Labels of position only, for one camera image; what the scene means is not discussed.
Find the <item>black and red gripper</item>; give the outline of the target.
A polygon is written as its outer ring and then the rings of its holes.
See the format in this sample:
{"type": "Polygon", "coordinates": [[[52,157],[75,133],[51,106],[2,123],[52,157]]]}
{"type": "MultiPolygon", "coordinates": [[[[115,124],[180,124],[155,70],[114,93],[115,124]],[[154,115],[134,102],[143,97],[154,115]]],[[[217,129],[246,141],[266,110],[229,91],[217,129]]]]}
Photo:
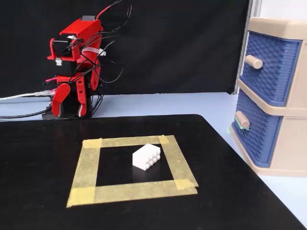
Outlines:
{"type": "Polygon", "coordinates": [[[61,85],[57,87],[52,100],[51,110],[54,116],[60,116],[61,104],[71,91],[70,85],[67,83],[72,82],[76,83],[77,97],[80,103],[78,117],[86,115],[87,99],[84,72],[81,72],[82,64],[83,62],[56,59],[56,83],[61,83],[61,85]]]}

